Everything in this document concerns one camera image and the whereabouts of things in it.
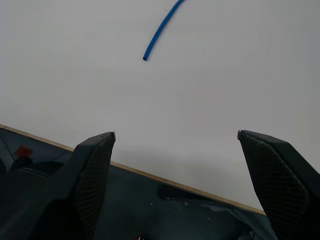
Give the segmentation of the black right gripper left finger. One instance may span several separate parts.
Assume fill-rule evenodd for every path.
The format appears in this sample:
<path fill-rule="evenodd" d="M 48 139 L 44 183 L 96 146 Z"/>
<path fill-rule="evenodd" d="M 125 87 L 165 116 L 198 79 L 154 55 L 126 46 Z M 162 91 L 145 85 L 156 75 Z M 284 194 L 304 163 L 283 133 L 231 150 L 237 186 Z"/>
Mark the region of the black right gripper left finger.
<path fill-rule="evenodd" d="M 49 179 L 37 240 L 93 240 L 115 141 L 114 132 L 88 138 Z"/>

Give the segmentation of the red block under table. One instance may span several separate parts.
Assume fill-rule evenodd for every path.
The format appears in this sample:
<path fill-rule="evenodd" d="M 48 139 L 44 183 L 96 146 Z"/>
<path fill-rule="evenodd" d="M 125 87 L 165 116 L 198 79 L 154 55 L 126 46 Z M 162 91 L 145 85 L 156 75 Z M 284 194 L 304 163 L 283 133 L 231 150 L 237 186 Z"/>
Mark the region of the red block under table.
<path fill-rule="evenodd" d="M 28 158 L 31 154 L 33 153 L 33 151 L 25 146 L 20 146 L 16 151 L 15 151 L 15 155 L 18 157 L 26 157 Z"/>

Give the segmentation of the dark rounded robot leg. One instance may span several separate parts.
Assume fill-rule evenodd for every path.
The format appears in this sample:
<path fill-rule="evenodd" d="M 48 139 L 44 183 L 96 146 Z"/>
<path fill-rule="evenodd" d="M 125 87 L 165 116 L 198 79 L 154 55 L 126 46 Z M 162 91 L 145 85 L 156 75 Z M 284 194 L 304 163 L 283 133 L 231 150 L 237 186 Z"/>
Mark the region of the dark rounded robot leg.
<path fill-rule="evenodd" d="M 61 162 L 34 163 L 19 157 L 9 171 L 0 170 L 0 240 L 9 240 L 7 233 L 18 230 L 21 215 L 42 194 L 49 177 L 64 166 Z"/>

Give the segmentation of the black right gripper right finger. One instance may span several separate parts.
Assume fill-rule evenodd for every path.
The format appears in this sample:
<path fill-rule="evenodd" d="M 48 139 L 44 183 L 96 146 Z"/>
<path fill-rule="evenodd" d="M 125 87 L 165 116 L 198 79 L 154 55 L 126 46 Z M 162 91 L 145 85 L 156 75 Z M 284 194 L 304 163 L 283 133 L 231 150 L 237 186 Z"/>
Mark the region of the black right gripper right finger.
<path fill-rule="evenodd" d="M 320 240 L 320 173 L 288 142 L 238 131 L 255 194 L 278 240 Z"/>

